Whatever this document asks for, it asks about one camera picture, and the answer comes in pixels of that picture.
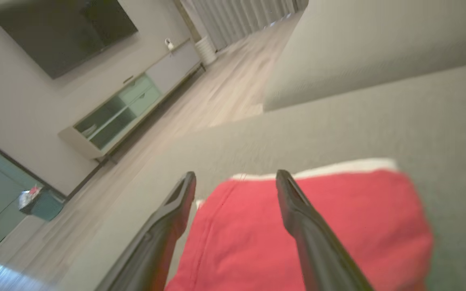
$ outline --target red fabric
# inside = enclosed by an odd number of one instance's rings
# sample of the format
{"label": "red fabric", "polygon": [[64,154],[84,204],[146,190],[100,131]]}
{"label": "red fabric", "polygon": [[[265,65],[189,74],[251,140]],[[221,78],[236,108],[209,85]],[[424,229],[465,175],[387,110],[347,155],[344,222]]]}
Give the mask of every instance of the red fabric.
{"label": "red fabric", "polygon": [[[433,239],[405,175],[380,170],[297,182],[375,290],[424,289]],[[220,184],[197,212],[165,290],[305,290],[275,181]]]}

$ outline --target wooden floor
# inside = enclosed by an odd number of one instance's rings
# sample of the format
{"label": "wooden floor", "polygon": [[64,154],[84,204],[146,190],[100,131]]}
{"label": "wooden floor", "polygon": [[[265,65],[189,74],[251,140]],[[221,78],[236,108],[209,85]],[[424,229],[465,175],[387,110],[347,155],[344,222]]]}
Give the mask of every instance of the wooden floor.
{"label": "wooden floor", "polygon": [[223,50],[132,134],[116,155],[119,163],[102,168],[53,221],[25,218],[0,243],[0,290],[54,289],[152,157],[181,136],[261,114],[264,85],[299,17]]}

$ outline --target trash can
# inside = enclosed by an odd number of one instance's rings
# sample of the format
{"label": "trash can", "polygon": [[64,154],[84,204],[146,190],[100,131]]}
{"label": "trash can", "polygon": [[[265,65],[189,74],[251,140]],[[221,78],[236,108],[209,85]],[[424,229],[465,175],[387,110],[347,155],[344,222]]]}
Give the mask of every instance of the trash can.
{"label": "trash can", "polygon": [[53,194],[53,189],[33,187],[19,196],[19,210],[46,221],[54,219],[62,210],[63,203]]}

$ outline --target cabinet drawer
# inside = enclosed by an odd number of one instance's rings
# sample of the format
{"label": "cabinet drawer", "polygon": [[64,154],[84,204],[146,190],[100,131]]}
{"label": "cabinet drawer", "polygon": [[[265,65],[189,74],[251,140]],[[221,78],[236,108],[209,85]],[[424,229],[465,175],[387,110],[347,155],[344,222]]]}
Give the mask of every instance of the cabinet drawer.
{"label": "cabinet drawer", "polygon": [[118,96],[125,102],[125,104],[130,104],[152,85],[152,80],[146,74],[143,74],[141,77],[137,78],[136,81],[133,81],[130,85],[120,91]]}
{"label": "cabinet drawer", "polygon": [[140,94],[140,96],[129,105],[130,109],[136,116],[140,116],[146,109],[148,109],[156,100],[161,96],[161,93],[155,86]]}

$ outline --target television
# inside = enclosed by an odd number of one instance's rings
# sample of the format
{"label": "television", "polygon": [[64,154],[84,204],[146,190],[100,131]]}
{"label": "television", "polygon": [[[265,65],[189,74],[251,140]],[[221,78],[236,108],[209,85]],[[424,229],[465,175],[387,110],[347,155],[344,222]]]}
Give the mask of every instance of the television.
{"label": "television", "polygon": [[138,31],[118,0],[0,0],[0,26],[53,79]]}

